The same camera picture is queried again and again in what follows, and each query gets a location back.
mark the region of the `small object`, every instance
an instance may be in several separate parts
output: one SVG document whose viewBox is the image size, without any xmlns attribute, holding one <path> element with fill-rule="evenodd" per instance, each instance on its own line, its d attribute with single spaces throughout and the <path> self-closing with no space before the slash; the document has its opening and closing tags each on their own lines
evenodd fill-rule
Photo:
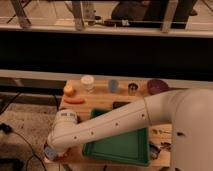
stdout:
<svg viewBox="0 0 213 171">
<path fill-rule="evenodd" d="M 117 108 L 122 107 L 122 106 L 124 106 L 124 105 L 127 105 L 127 104 L 129 104 L 129 103 L 130 103 L 130 102 L 113 102 L 112 108 L 113 108 L 113 109 L 117 109 Z"/>
<path fill-rule="evenodd" d="M 81 83 L 84 85 L 88 92 L 92 92 L 94 89 L 94 77 L 91 75 L 85 75 L 81 78 Z"/>
<path fill-rule="evenodd" d="M 12 127 L 5 123 L 0 124 L 0 130 L 2 130 L 5 134 L 9 134 L 13 131 Z"/>
<path fill-rule="evenodd" d="M 160 154 L 161 149 L 158 148 L 154 143 L 150 142 L 149 143 L 150 147 L 150 159 L 151 160 L 156 160 L 158 159 L 158 156 Z"/>
<path fill-rule="evenodd" d="M 128 93 L 131 96 L 134 96 L 138 90 L 138 85 L 136 83 L 130 83 L 128 85 Z"/>
<path fill-rule="evenodd" d="M 108 81 L 108 89 L 110 93 L 116 93 L 118 91 L 118 81 L 117 80 L 109 80 Z"/>
<path fill-rule="evenodd" d="M 46 146 L 44 148 L 44 154 L 51 161 L 55 160 L 58 157 L 57 152 L 54 149 L 52 149 L 50 146 Z"/>
<path fill-rule="evenodd" d="M 101 16 L 96 15 L 95 20 L 101 20 Z"/>
<path fill-rule="evenodd" d="M 148 81 L 147 89 L 148 89 L 149 94 L 154 95 L 154 94 L 159 94 L 159 93 L 168 91 L 169 86 L 163 80 L 152 79 L 152 80 Z"/>
<path fill-rule="evenodd" d="M 66 85 L 64 87 L 64 94 L 68 97 L 72 96 L 74 93 L 74 89 L 73 89 L 73 86 L 71 84 L 69 85 Z"/>
<path fill-rule="evenodd" d="M 83 104 L 85 102 L 83 98 L 71 98 L 71 97 L 65 97 L 64 101 L 69 104 Z"/>
<path fill-rule="evenodd" d="M 161 129 L 152 129 L 152 132 L 154 134 L 171 134 L 171 132 L 168 132 L 168 131 L 163 131 Z"/>
<path fill-rule="evenodd" d="M 171 143 L 169 142 L 161 142 L 161 149 L 164 149 L 166 151 L 171 151 Z"/>
</svg>

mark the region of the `railing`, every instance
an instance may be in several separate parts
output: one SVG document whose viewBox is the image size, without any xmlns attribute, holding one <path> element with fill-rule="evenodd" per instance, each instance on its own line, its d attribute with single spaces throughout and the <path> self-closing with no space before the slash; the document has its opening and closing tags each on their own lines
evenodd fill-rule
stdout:
<svg viewBox="0 0 213 171">
<path fill-rule="evenodd" d="M 206 1 L 198 0 L 196 2 L 198 16 L 189 17 L 189 19 L 185 19 L 186 22 L 183 22 L 176 19 L 177 14 L 183 12 L 180 10 L 180 6 L 184 6 L 182 0 L 164 2 L 160 20 L 134 21 L 125 18 L 111 19 L 118 1 L 2 0 L 0 2 L 2 8 L 0 29 L 86 34 L 213 37 L 213 15 L 211 4 L 209 5 L 212 2 L 208 1 L 209 8 L 207 8 Z M 152 1 L 139 3 L 142 4 L 141 9 L 145 11 L 144 18 L 146 18 L 145 15 L 150 9 L 148 3 L 152 3 Z"/>
</svg>

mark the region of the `white cup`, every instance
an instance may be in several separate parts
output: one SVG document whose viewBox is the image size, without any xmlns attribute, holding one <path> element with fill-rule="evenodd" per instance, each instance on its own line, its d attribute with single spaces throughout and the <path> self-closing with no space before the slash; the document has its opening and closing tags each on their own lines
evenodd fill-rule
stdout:
<svg viewBox="0 0 213 171">
<path fill-rule="evenodd" d="M 94 89 L 94 77 L 91 75 L 85 75 L 81 77 L 81 83 L 88 92 L 92 92 Z"/>
</svg>

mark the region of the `blue cup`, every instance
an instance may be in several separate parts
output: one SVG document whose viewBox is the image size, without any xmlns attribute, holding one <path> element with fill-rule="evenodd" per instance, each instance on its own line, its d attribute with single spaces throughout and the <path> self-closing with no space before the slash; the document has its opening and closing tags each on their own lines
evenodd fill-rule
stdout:
<svg viewBox="0 0 213 171">
<path fill-rule="evenodd" d="M 108 89 L 110 93 L 116 93 L 118 91 L 118 81 L 117 80 L 109 80 L 108 81 Z"/>
</svg>

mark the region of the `green tray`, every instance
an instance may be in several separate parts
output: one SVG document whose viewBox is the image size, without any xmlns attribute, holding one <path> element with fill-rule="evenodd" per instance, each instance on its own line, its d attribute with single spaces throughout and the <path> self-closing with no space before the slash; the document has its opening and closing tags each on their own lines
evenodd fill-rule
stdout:
<svg viewBox="0 0 213 171">
<path fill-rule="evenodd" d="M 108 110 L 93 109 L 91 117 L 94 118 L 106 112 Z M 96 159 L 148 166 L 148 128 L 87 143 L 82 153 L 84 156 Z"/>
</svg>

